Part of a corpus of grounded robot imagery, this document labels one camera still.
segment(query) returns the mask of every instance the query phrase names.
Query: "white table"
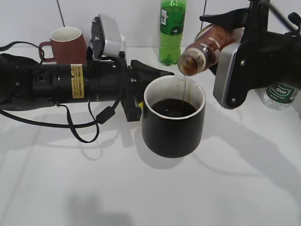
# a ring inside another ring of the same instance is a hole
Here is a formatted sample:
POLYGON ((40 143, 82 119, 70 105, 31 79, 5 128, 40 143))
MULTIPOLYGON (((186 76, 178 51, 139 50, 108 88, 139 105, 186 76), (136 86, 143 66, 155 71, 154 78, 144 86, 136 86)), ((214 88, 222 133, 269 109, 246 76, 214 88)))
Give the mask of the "white table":
MULTIPOLYGON (((10 53, 38 59, 34 48, 10 53)), ((127 60, 179 74, 157 61, 157 48, 128 48, 127 60)), ((275 112, 251 91, 235 110, 213 97, 214 76, 192 77, 207 96, 200 146, 183 159, 153 154, 141 122, 122 107, 91 145, 68 129, 0 117, 0 226, 297 226, 301 225, 301 120, 275 112)), ((95 113, 111 103, 94 103, 95 113)), ((70 105, 90 121, 86 104, 70 105)), ((16 115, 66 123, 65 109, 16 115)), ((95 129, 81 129, 91 138, 95 129)))

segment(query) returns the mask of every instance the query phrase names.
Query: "water bottle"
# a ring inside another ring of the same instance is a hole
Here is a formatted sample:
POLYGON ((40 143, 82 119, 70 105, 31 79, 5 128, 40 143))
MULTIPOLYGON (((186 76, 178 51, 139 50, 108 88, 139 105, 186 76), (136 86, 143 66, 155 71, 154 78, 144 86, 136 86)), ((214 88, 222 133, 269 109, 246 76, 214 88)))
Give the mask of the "water bottle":
POLYGON ((281 83, 267 87, 263 94, 263 103, 275 111, 284 111, 292 105, 299 91, 281 83))
POLYGON ((177 64, 181 55, 186 0, 162 0, 159 60, 167 66, 177 64))

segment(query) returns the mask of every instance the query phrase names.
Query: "yellow label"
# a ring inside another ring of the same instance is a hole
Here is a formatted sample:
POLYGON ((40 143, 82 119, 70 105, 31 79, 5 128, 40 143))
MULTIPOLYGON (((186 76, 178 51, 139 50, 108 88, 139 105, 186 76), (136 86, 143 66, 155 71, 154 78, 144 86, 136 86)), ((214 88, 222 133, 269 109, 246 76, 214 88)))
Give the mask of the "yellow label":
POLYGON ((85 98, 83 65, 71 65, 71 85, 73 99, 85 98))
POLYGON ((143 109, 143 102, 139 103, 139 107, 143 109))

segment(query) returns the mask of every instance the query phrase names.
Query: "red mug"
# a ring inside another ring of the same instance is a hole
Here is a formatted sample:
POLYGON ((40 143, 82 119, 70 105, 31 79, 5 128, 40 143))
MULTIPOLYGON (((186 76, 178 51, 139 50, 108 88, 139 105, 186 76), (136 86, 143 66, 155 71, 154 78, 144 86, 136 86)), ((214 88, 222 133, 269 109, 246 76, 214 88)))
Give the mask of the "red mug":
POLYGON ((39 47, 51 46, 53 58, 45 58, 44 62, 57 64, 86 64, 87 45, 80 29, 75 27, 62 27, 50 34, 50 41, 42 42, 39 47))

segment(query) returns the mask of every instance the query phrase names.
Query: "green plastic bottle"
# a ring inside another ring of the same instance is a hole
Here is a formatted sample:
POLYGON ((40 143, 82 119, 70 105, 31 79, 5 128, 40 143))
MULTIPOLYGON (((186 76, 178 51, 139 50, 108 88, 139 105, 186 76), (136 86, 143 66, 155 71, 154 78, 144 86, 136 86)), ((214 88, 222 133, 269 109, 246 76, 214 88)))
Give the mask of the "green plastic bottle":
POLYGON ((161 45, 159 60, 165 65, 177 64, 181 55, 186 0, 162 0, 161 2, 161 45))

